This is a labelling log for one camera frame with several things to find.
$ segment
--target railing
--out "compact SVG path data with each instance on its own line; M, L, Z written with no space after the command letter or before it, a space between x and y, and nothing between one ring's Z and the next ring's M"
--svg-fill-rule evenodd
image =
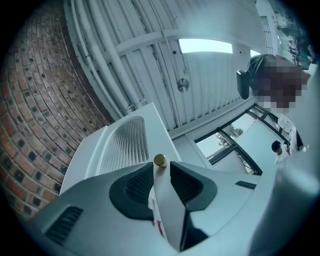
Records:
M261 23L264 32L264 39L265 39L265 47L267 54L273 54L273 47L272 47L272 40L271 40L271 31L269 27L269 22L267 16L261 16Z

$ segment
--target white post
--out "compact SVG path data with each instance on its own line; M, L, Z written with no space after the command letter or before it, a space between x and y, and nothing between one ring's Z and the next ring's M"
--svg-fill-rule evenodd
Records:
M128 77L128 74L120 60L120 57L116 51L116 48L111 40L111 37L109 35L109 31L107 27L104 24L104 18L101 14L101 10L99 9L97 5L96 0L89 0L89 5L92 10L93 18L95 20L95 23L100 31L101 39L103 42L103 45L107 52L110 54L111 62L114 66L114 69L116 71L116 74L118 75L119 79L122 82L123 87L127 91L129 97L131 98L133 104L136 108L141 108L141 100L139 99L139 96L137 92L135 91L135 88L131 82L131 80Z
M76 13L76 7L75 7L75 0L71 0L71 9L72 9L72 15L73 15L73 20L74 20L75 30L76 30L76 33L77 33L77 35L79 37L80 44L81 44L82 50L83 50L83 52L85 54L85 57L86 57L86 59L88 61L89 67L92 70L93 76L94 76L95 80L97 81L97 83L99 84L103 94L105 95L107 100L110 102L110 104L113 107L114 111L119 115L120 118L122 118L124 115L121 113L119 108L116 106L114 100L111 98L110 94L106 90L103 82L101 81L101 79L100 79L100 77L99 77L99 75L98 75L98 73L97 73L97 71L96 71L96 69L94 67L94 64L93 64L93 62L91 60L91 57L89 55L88 49L86 47L84 38L82 36L81 30L80 30L80 27L79 27L79 22L78 22L78 17L77 17L77 13Z
M112 76L112 74L109 70L109 67L108 67L105 59L102 56L102 53L99 49L96 38L92 32L84 4L83 4L82 0L78 0L76 3L77 3L77 8L78 8L78 12L80 15L80 19L81 19L81 24L84 28L84 31L87 35L89 42L90 42L92 53L93 53L98 65L99 65L100 70L101 70L101 75L107 81L108 85L111 87L112 91L114 92L114 94L118 98L119 103L121 104L124 111L127 113L131 113L132 112L131 106L128 104L126 98L124 97L121 90L119 89L114 77Z

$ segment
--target gold bolt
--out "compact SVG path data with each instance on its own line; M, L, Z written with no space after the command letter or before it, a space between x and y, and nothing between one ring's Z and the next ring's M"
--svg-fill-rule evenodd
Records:
M168 164L167 164L167 160L166 160L166 157L164 154L157 154L154 159L153 159L153 162L155 165L159 166L159 167L167 167Z

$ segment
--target sky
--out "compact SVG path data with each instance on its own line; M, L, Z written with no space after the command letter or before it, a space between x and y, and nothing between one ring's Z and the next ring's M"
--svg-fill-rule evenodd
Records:
M244 114L241 116L238 120L233 122L233 126L235 128L241 128L244 130L244 133L246 130L254 124L254 119L248 115ZM216 134L200 141L197 143L197 146L201 149L205 157L210 156L214 152L220 150L223 148L223 146L219 145L219 139L216 137Z

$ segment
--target brick wall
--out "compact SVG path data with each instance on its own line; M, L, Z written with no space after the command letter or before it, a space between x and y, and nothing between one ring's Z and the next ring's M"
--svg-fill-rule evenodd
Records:
M82 139L113 120L77 62L61 1L47 2L25 21L0 84L1 187L27 219L58 196Z

